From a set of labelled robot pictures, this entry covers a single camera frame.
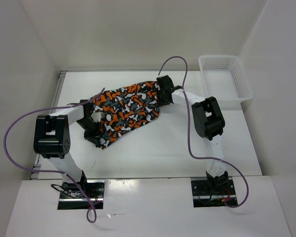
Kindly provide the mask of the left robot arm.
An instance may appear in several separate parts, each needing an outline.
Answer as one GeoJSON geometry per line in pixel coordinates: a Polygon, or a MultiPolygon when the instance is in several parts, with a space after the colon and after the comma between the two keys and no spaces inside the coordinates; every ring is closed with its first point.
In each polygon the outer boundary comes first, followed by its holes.
{"type": "Polygon", "coordinates": [[[87,178],[70,154],[70,126],[77,123],[84,130],[84,139],[100,147],[101,114],[94,112],[95,101],[80,100],[58,112],[36,119],[34,151],[49,160],[62,175],[66,187],[81,198],[87,195],[87,178]]]}

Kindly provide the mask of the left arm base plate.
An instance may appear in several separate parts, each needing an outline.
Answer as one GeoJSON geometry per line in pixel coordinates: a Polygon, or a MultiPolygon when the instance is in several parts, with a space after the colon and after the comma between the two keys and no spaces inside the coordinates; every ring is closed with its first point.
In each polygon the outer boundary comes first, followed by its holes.
{"type": "MultiPolygon", "coordinates": [[[[63,183],[52,184],[51,187],[60,193],[58,210],[88,209],[90,204],[82,192],[74,184],[63,183]]],[[[86,195],[90,198],[95,209],[102,209],[104,204],[104,180],[88,180],[86,184],[86,195]]]]}

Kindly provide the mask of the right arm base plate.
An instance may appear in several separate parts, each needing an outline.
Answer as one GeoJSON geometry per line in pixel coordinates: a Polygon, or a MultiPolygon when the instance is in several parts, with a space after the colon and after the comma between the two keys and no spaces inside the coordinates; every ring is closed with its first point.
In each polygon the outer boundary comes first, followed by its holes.
{"type": "Polygon", "coordinates": [[[237,206],[234,182],[229,178],[227,184],[219,191],[211,191],[206,178],[191,179],[193,207],[221,207],[224,202],[230,206],[237,206]]]}

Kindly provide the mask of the orange camouflage shorts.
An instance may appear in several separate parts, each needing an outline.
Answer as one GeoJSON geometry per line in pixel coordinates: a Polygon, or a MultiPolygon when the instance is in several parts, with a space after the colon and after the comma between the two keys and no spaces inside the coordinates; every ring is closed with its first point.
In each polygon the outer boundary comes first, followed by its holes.
{"type": "Polygon", "coordinates": [[[123,135],[159,117],[159,84],[144,81],[106,90],[94,102],[94,112],[101,113],[96,147],[105,149],[123,135]]]}

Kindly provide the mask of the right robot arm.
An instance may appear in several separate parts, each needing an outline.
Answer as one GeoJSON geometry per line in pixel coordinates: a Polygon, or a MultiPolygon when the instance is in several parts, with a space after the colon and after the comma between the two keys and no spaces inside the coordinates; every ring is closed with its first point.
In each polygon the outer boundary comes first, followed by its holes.
{"type": "Polygon", "coordinates": [[[198,136],[207,140],[210,155],[207,160],[206,181],[210,195],[218,195],[228,182],[223,163],[222,133],[225,120],[215,97],[204,98],[174,86],[169,76],[157,78],[160,86],[158,100],[161,106],[178,104],[187,108],[188,120],[193,121],[198,136]]]}

